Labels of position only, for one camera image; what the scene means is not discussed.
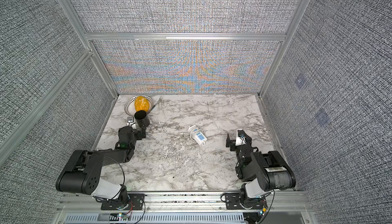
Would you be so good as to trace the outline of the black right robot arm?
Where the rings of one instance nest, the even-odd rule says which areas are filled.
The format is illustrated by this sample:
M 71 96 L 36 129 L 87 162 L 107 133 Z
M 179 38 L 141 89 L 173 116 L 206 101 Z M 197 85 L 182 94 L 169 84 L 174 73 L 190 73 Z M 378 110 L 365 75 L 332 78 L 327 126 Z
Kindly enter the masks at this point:
M 292 169 L 278 151 L 262 153 L 252 146 L 252 138 L 238 130 L 236 139 L 227 136 L 226 147 L 236 153 L 237 177 L 243 182 L 239 193 L 225 194 L 228 209 L 255 209 L 266 205 L 266 196 L 274 190 L 296 186 Z

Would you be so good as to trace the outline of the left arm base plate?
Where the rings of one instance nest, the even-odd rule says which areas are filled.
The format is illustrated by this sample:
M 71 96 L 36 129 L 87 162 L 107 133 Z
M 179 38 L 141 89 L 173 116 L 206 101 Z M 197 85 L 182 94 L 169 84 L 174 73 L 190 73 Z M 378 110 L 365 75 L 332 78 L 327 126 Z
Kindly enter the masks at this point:
M 125 198 L 120 196 L 118 199 L 104 200 L 101 202 L 101 210 L 142 210 L 144 208 L 145 196 L 143 193 L 129 193 Z

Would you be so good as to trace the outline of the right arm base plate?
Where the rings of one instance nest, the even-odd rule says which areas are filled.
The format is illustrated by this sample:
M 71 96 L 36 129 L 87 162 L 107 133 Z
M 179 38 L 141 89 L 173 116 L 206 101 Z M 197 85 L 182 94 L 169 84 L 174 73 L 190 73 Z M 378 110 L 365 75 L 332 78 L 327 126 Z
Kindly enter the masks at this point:
M 220 197 L 228 210 L 263 210 L 268 204 L 265 197 L 248 198 L 244 193 L 224 192 Z

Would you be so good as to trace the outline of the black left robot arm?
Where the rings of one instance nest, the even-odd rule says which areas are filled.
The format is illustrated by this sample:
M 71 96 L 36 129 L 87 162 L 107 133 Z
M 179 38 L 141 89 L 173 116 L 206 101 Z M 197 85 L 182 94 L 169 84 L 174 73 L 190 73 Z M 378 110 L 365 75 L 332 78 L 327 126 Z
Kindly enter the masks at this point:
M 146 126 L 140 130 L 122 127 L 118 137 L 114 149 L 74 151 L 56 181 L 57 191 L 86 194 L 115 208 L 126 207 L 129 197 L 125 184 L 102 180 L 101 172 L 105 166 L 121 166 L 131 160 L 136 142 L 146 138 Z

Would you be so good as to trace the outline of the white blue power strip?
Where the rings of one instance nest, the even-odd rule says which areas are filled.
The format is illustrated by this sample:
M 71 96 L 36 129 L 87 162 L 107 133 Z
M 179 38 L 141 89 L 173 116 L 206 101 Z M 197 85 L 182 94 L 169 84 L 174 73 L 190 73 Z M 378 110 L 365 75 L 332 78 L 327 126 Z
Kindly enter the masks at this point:
M 207 137 L 203 134 L 199 127 L 196 125 L 190 126 L 188 128 L 188 133 L 190 139 L 194 140 L 198 145 L 205 145 Z

